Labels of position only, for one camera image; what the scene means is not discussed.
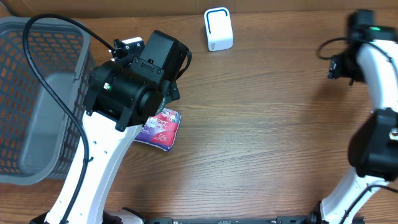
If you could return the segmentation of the red purple pad pack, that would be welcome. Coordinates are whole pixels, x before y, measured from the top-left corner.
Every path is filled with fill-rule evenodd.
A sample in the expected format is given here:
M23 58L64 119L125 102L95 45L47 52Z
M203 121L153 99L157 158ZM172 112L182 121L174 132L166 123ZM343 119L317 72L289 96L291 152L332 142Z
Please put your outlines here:
M180 113L164 108L147 120L134 141L169 152L174 145L181 118Z

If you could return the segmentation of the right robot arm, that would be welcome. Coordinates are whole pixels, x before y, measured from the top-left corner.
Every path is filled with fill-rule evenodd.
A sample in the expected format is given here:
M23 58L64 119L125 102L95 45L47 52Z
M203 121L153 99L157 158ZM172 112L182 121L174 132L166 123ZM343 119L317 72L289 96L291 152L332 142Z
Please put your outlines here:
M397 31L359 9L348 16L342 39L344 51L327 57L328 78L367 84L372 112L349 143L351 167L306 223L364 223L356 216L364 204L381 189L395 191L389 184L397 179Z

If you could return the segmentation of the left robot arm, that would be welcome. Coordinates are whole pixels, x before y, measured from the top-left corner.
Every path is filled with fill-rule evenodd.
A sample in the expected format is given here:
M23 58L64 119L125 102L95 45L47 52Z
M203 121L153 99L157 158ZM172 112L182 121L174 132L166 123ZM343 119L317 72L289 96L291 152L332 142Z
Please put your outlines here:
M77 123L81 138L53 207L34 223L143 223L129 208L104 209L121 161L147 120L179 99L176 81L192 53L159 30L149 40L115 40L112 59L96 67Z

